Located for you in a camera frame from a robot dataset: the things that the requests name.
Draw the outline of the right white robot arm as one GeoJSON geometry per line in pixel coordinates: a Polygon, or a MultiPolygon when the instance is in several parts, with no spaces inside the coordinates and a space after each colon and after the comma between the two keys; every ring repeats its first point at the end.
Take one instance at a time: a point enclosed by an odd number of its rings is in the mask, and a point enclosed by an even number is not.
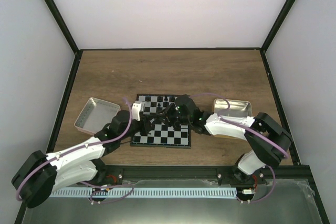
{"type": "Polygon", "coordinates": [[[160,112],[162,121],[178,129],[188,125],[197,134],[229,136],[246,141],[251,151],[243,154],[233,166],[233,177],[244,184],[254,172],[265,166],[275,168],[288,158],[293,142],[291,134],[267,113],[257,116],[231,117],[202,111],[187,94],[178,96],[160,112]]]}

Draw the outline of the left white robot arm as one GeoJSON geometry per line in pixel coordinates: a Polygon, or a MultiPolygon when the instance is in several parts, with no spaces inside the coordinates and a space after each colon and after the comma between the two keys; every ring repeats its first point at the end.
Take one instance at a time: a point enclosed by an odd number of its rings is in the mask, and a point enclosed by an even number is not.
{"type": "Polygon", "coordinates": [[[138,132],[150,132],[154,120],[152,115],[121,110],[110,123],[80,144],[59,152],[31,153],[11,180],[16,199],[27,208],[35,208],[51,193],[69,185],[92,181],[102,184],[107,170],[101,158],[119,148],[121,140],[138,132]]]}

